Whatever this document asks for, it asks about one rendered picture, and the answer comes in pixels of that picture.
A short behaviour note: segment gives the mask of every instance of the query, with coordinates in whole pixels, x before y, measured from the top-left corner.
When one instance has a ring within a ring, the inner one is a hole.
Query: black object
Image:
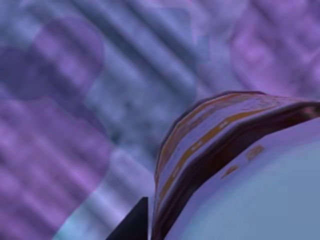
[[[106,240],[148,240],[148,198],[142,197]]]

